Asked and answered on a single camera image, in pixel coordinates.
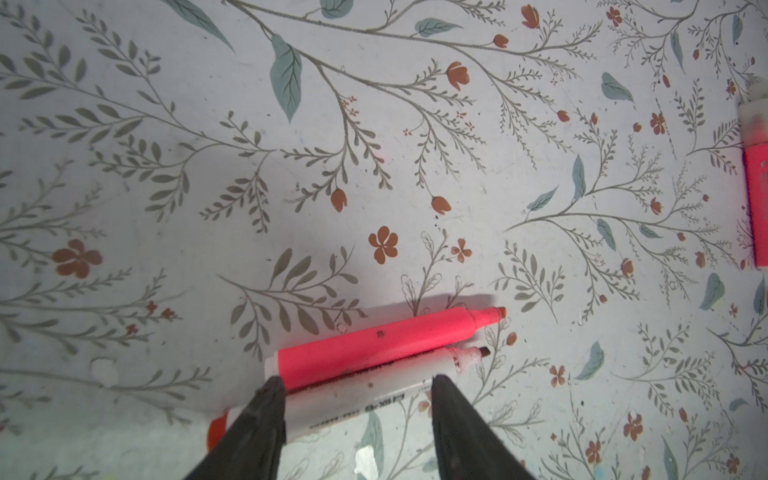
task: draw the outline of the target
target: leaf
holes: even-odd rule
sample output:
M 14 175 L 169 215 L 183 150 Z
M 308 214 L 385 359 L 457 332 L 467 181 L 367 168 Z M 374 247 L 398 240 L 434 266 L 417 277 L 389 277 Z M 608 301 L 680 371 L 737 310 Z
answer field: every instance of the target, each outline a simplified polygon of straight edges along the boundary
M 320 0 L 320 9 L 325 18 L 342 18 L 352 11 L 355 0 Z
M 290 122 L 301 103 L 301 55 L 277 34 L 272 37 L 272 48 L 275 51 L 275 62 L 270 69 L 272 90 Z
M 174 12 L 176 12 L 184 20 L 212 34 L 214 37 L 223 41 L 224 44 L 227 45 L 227 47 L 232 49 L 232 51 L 235 51 L 235 49 L 232 48 L 232 45 L 230 45 L 229 41 L 224 37 L 223 33 L 221 33 L 221 30 L 219 30 L 219 28 L 214 24 L 213 20 L 211 20 L 210 17 L 208 17 L 208 15 L 205 15 L 205 12 L 200 10 L 200 8 L 197 7 L 197 5 L 190 2 L 189 0 L 160 0 L 160 1 L 170 5 L 170 7 L 174 10 Z
M 377 472 L 383 473 L 384 469 L 384 435 L 382 434 L 382 422 L 375 412 L 368 414 L 368 426 L 362 434 L 358 449 L 364 449 L 367 446 L 373 448 L 373 458 L 376 460 Z M 357 474 L 357 480 L 366 480 L 366 477 Z
M 736 411 L 736 410 L 737 410 L 739 407 L 741 407 L 742 405 L 747 405 L 747 403 L 746 403 L 746 400 L 745 400 L 745 399 L 735 399 L 735 400 L 733 400 L 733 401 L 730 403 L 730 405 L 728 405 L 728 409 L 729 409 L 731 412 L 735 412 L 735 411 Z
M 704 300 L 699 308 L 709 310 L 723 295 L 725 295 L 725 284 L 720 281 L 717 273 L 711 273 L 707 280 L 707 289 L 704 291 Z
M 587 184 L 584 182 L 584 163 L 581 162 L 581 155 L 576 155 L 574 168 L 571 176 L 574 179 L 574 202 L 584 196 L 587 191 Z
M 760 285 L 757 286 L 755 291 L 755 300 L 753 302 L 755 313 L 763 315 L 766 309 L 766 277 L 760 281 Z
M 299 324 L 309 333 L 312 333 L 313 335 L 319 335 L 320 330 L 317 328 L 317 323 L 315 323 L 315 319 L 312 318 L 310 314 L 306 312 L 305 309 L 298 307 L 299 311 Z
M 306 272 L 310 268 L 311 263 L 312 263 L 312 257 L 307 255 L 306 257 L 301 259 L 300 262 L 294 265 L 292 269 L 288 270 L 288 274 L 286 275 L 286 278 L 283 281 L 283 290 L 286 289 L 286 287 L 288 286 L 288 282 L 292 278 L 299 275 L 303 275 L 304 272 Z
M 238 305 L 232 309 L 232 314 L 230 315 L 230 325 L 234 325 L 237 323 L 237 320 L 240 319 L 240 317 L 243 315 L 243 312 L 245 311 L 245 302 L 243 302 L 242 305 Z
M 270 287 L 272 286 L 272 282 L 275 281 L 278 275 L 280 275 L 282 272 L 286 271 L 286 268 L 288 268 L 288 264 L 290 263 L 290 257 L 293 255 L 293 250 L 290 248 L 283 252 L 282 255 L 280 255 L 280 258 L 277 259 L 277 262 L 275 263 L 275 268 L 272 270 L 272 278 L 270 279 Z
M 611 231 L 611 225 L 602 218 L 598 218 L 598 232 L 605 240 L 605 244 L 608 245 L 611 250 L 616 251 L 616 240 L 614 239 L 614 233 Z
M 290 317 L 288 317 L 288 311 L 286 310 L 286 307 L 283 306 L 282 303 L 280 305 L 280 323 L 283 325 L 283 328 L 286 330 L 286 332 L 290 332 Z
M 733 44 L 736 44 L 736 41 L 741 36 L 741 31 L 744 29 L 744 23 L 741 21 L 741 17 L 739 15 L 733 16 Z
M 600 343 L 595 342 L 592 344 L 592 349 L 589 352 L 589 360 L 584 364 L 584 368 L 581 369 L 581 373 L 576 377 L 576 380 L 589 380 L 592 378 L 600 367 L 603 366 L 603 361 L 605 361 L 605 352 L 600 347 Z
M 629 100 L 634 103 L 632 93 L 625 86 L 620 84 L 613 75 L 608 72 L 603 73 L 603 84 L 601 85 L 603 95 L 610 100 Z
M 53 90 L 56 90 L 54 87 L 36 87 L 36 88 L 30 88 L 24 94 L 19 97 L 22 100 L 30 100 L 32 98 L 40 97 L 41 95 L 45 95 L 47 93 L 51 93 Z
M 67 47 L 67 45 L 62 45 L 61 48 L 58 49 L 58 66 L 65 66 L 69 63 L 71 58 L 72 53 L 69 51 L 69 47 Z
M 464 28 L 461 25 L 455 23 L 448 23 L 438 18 L 425 18 L 419 22 L 416 22 L 414 26 L 416 33 L 422 37 L 429 37 L 436 33 L 443 33 L 444 31 L 453 30 L 454 28 Z
M 83 77 L 85 76 L 85 71 L 86 71 L 85 59 L 81 58 L 80 61 L 78 62 L 78 66 L 74 70 L 75 83 L 83 79 Z
M 123 135 L 133 131 L 134 128 L 139 126 L 142 120 L 143 118 L 139 118 L 137 120 L 129 121 L 128 123 L 123 124 L 120 128 L 114 131 L 114 137 L 115 138 L 122 137 Z
M 437 458 L 432 457 L 422 467 L 422 472 L 434 472 L 437 470 Z
M 685 68 L 683 68 L 683 47 L 680 45 L 680 36 L 678 35 L 677 30 L 675 30 L 672 34 L 672 38 L 670 39 L 670 46 L 672 47 L 674 56 L 677 57 L 677 63 L 680 64 L 680 68 L 684 73 Z
M 539 195 L 536 200 L 533 200 L 531 203 L 528 204 L 528 209 L 532 211 L 536 211 L 541 209 L 544 205 L 548 204 L 550 200 L 552 200 L 552 197 L 554 196 L 554 192 L 557 191 L 557 187 L 554 188 L 554 190 L 550 190 L 549 192 L 545 194 Z
M 668 480 L 677 480 L 677 460 L 674 458 L 667 440 L 661 437 L 664 442 L 664 468 L 667 470 Z
M 640 225 L 640 233 L 642 233 L 646 238 L 661 238 L 661 235 L 648 228 L 648 225 L 645 223 Z

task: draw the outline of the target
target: orange flower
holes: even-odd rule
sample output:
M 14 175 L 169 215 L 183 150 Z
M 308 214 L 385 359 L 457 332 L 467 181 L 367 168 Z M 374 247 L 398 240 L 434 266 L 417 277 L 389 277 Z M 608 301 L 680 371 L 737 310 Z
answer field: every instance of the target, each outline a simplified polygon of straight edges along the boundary
M 730 457 L 725 462 L 725 465 L 728 467 L 728 473 L 736 473 L 739 471 L 739 464 L 741 462 L 739 461 L 739 457 L 734 457 L 733 453 L 730 454 Z
M 565 365 L 560 365 L 560 369 L 556 369 L 554 365 L 550 367 L 549 372 L 554 375 L 554 378 L 552 379 L 552 386 L 558 386 L 558 383 L 560 385 L 563 385 L 565 383 L 565 377 L 563 376 L 565 374 Z
M 460 61 L 454 61 L 448 66 L 448 70 L 445 71 L 448 75 L 448 81 L 453 85 L 456 90 L 461 90 L 458 84 L 466 85 L 469 83 L 469 72 L 466 67 L 462 67 Z
M 85 278 L 91 265 L 101 265 L 101 254 L 96 250 L 85 250 L 85 245 L 80 240 L 69 240 L 69 248 L 62 248 L 53 253 L 53 261 L 61 265 L 56 267 L 56 273 L 62 276 L 74 275 L 77 278 Z
M 639 414 L 632 419 L 632 414 L 627 414 L 628 423 L 624 425 L 624 436 L 632 437 L 632 441 L 637 440 L 637 437 L 643 432 L 643 417 Z
M 331 205 L 333 205 L 337 212 L 341 212 L 346 207 L 346 194 L 344 190 L 337 188 L 333 191 L 331 194 Z
M 725 88 L 725 92 L 728 93 L 728 98 L 731 98 L 736 94 L 736 84 L 733 83 L 733 80 L 730 78 L 728 79 L 728 85 Z
M 531 7 L 531 5 L 528 4 L 525 7 L 520 8 L 520 12 L 522 12 L 523 17 L 525 18 L 523 25 L 528 28 L 538 28 L 538 10 L 536 7 Z
M 624 274 L 626 278 L 629 278 L 630 276 L 632 276 L 632 273 L 634 272 L 634 266 L 632 265 L 632 260 L 625 258 L 621 262 L 621 272 Z
M 432 417 L 432 392 L 427 392 L 425 395 L 427 395 L 427 400 L 422 400 L 419 402 L 419 411 L 421 413 L 427 412 L 427 416 L 429 418 Z
M 379 262 L 379 265 L 383 265 L 386 261 L 386 257 L 397 257 L 397 233 L 389 234 L 389 228 L 379 228 L 378 235 L 370 234 L 368 237 L 368 243 L 372 247 L 376 248 L 373 252 L 373 258 Z
M 506 38 L 504 35 L 496 35 L 493 38 L 493 45 L 496 45 L 499 48 L 507 48 L 508 43 L 509 38 Z
M 469 248 L 464 248 L 467 242 L 463 238 L 458 239 L 458 247 L 451 247 L 451 255 L 458 255 L 457 260 L 459 263 L 464 263 L 464 257 L 471 257 L 472 251 Z
M 585 453 L 587 454 L 587 462 L 600 463 L 600 440 L 597 443 L 590 440 Z
M 619 12 L 616 8 L 613 8 L 613 7 L 611 7 L 610 10 L 605 12 L 605 15 L 608 17 L 608 20 L 613 20 L 614 27 L 619 26 L 619 24 L 624 21 L 621 19 L 621 12 Z
M 443 197 L 432 197 L 432 208 L 438 214 L 445 215 L 445 212 L 451 211 L 451 204 Z
M 663 134 L 664 132 L 666 132 L 666 130 L 664 129 L 664 114 L 651 115 L 650 125 L 651 127 L 653 127 L 654 133 L 656 135 Z
M 656 197 L 651 199 L 651 201 L 650 201 L 650 209 L 656 215 L 661 215 L 661 202 L 659 200 L 656 200 Z

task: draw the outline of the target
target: white smudge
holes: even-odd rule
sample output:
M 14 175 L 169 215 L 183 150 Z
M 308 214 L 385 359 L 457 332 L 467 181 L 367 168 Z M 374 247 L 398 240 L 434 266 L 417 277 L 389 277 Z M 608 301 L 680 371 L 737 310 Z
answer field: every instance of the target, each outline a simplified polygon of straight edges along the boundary
M 105 357 L 91 360 L 91 378 L 106 388 L 111 388 L 120 382 L 114 360 Z
M 366 480 L 379 480 L 379 467 L 376 466 L 376 457 L 373 447 L 367 445 L 355 454 L 355 474 L 360 474 Z

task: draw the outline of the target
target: floral tablecloth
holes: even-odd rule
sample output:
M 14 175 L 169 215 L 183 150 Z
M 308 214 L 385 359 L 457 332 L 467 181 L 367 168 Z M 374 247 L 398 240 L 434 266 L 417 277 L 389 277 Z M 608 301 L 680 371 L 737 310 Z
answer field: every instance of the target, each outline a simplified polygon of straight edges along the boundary
M 2 477 L 182 478 L 279 348 L 499 305 L 460 387 L 537 478 L 761 478 L 767 8 L 3 0 Z M 279 478 L 437 478 L 430 413 Z

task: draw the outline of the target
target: highlighter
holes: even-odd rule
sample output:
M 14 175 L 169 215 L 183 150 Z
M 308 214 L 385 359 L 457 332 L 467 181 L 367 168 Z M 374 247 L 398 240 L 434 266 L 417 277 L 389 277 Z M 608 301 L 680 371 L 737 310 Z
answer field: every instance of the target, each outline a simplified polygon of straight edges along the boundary
M 507 316 L 504 307 L 452 308 L 359 332 L 282 349 L 265 359 L 266 378 L 279 375 L 291 391 L 337 376 L 461 342 Z
M 746 180 L 750 192 L 755 265 L 768 266 L 768 79 L 749 88 L 750 101 L 739 106 Z
M 308 386 L 286 397 L 286 439 L 297 439 L 327 426 L 427 393 L 438 374 L 456 382 L 490 355 L 487 347 L 441 347 Z M 224 436 L 244 406 L 228 409 L 208 428 L 208 451 Z

